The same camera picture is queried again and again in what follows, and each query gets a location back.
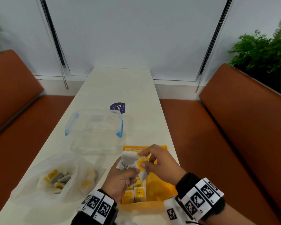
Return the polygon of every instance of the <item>hand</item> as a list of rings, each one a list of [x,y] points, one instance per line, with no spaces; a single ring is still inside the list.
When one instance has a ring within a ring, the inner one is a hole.
[[[114,165],[111,167],[107,178],[101,189],[114,199],[118,204],[124,196],[127,187],[136,183],[136,178],[131,178],[139,174],[140,170],[131,168],[128,170],[119,170],[116,168],[122,158],[118,158]],[[126,180],[130,179],[130,185],[126,185]]]
[[[174,186],[186,174],[186,171],[179,166],[171,154],[158,145],[152,145],[139,153],[140,156],[148,156],[151,153],[149,162],[141,163],[141,167],[146,171],[153,172],[162,181]]]

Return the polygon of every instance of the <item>white roller blind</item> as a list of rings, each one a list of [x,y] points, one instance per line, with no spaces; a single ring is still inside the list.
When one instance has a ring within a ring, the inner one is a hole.
[[[194,81],[227,0],[46,0],[72,75],[93,67]]]
[[[12,49],[34,75],[61,76],[37,0],[0,0],[0,51]]]
[[[221,64],[231,60],[233,55],[227,51],[240,35],[259,29],[271,38],[280,19],[281,0],[234,0],[204,69],[202,84],[207,84]]]

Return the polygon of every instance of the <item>left hand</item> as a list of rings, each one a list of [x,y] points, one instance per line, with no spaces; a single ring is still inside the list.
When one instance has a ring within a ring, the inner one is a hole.
[[[118,204],[124,196],[128,186],[136,183],[136,178],[131,178],[139,174],[140,170],[131,168],[128,170],[119,170],[116,168],[122,158],[118,158],[114,165],[112,165],[104,184],[101,189],[114,199]],[[126,185],[126,180],[130,179],[130,185]]]

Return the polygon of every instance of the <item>purple sticker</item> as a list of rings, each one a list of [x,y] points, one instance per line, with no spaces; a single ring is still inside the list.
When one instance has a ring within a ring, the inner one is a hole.
[[[118,110],[121,114],[125,113],[126,104],[123,102],[117,102],[110,106],[110,110]]]

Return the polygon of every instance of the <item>wristband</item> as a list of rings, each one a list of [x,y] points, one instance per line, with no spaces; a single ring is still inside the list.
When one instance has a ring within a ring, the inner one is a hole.
[[[110,225],[113,224],[118,213],[116,202],[101,189],[89,194],[79,205],[77,211],[72,225],[84,223]]]
[[[212,214],[219,214],[225,207],[224,193],[207,178],[200,179],[187,173],[176,185],[176,201],[190,219],[206,220]]]

